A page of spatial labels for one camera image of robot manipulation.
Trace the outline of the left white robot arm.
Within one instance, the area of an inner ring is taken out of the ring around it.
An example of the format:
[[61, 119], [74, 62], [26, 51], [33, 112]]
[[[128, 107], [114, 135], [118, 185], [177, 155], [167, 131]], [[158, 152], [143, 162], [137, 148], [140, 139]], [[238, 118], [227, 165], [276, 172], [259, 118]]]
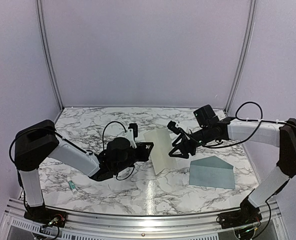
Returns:
[[54, 122], [47, 119], [18, 132], [9, 146], [9, 158], [18, 172], [24, 191], [25, 216], [47, 222], [53, 214], [46, 207], [41, 190], [39, 167], [47, 158], [60, 161], [103, 182], [117, 177], [137, 162], [147, 162], [154, 147], [152, 142], [137, 142], [137, 124], [124, 128], [125, 134], [107, 143], [100, 153], [84, 150], [56, 131]]

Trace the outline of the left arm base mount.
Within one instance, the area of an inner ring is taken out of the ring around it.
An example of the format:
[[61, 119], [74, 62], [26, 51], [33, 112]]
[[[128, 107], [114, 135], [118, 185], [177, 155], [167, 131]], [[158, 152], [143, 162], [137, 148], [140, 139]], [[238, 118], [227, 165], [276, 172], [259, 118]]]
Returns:
[[67, 215], [67, 212], [62, 210], [38, 206], [28, 208], [24, 213], [24, 218], [44, 226], [58, 226], [63, 228], [66, 224]]

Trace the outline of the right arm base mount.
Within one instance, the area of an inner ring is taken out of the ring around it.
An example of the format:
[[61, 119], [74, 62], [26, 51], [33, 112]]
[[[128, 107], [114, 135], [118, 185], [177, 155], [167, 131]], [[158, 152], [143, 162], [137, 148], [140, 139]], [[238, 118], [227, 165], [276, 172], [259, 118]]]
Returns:
[[234, 210], [222, 212], [216, 218], [222, 229], [235, 228], [252, 223], [259, 223], [262, 220], [262, 215], [259, 210], [249, 213], [246, 210]]

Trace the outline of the beige letter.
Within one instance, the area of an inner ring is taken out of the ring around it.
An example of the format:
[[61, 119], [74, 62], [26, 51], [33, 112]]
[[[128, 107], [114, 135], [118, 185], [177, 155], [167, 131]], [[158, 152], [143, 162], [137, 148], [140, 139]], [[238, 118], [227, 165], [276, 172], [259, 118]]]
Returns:
[[176, 169], [176, 158], [170, 157], [172, 150], [170, 133], [167, 128], [157, 128], [144, 133], [145, 141], [153, 142], [154, 147], [150, 153], [155, 175], [164, 169]]

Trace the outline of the blue-grey envelope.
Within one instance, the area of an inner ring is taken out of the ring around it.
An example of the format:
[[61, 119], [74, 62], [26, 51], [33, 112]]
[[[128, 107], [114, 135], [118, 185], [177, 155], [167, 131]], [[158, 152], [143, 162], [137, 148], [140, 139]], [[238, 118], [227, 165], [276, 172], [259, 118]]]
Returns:
[[193, 160], [189, 184], [199, 187], [235, 189], [234, 166], [217, 156]]

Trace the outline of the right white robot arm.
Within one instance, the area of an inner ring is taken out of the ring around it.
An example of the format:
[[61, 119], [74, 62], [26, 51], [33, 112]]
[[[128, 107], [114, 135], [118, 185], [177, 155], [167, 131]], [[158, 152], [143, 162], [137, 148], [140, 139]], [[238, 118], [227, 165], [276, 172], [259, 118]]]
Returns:
[[291, 178], [296, 176], [296, 119], [286, 121], [239, 118], [237, 115], [219, 119], [210, 105], [194, 111], [200, 130], [189, 133], [176, 122], [170, 121], [168, 129], [178, 137], [172, 143], [170, 157], [188, 159], [198, 147], [223, 149], [224, 141], [232, 141], [230, 147], [245, 142], [271, 145], [279, 149], [279, 159], [268, 177], [241, 203], [235, 219], [246, 224], [271, 196], [278, 194]]

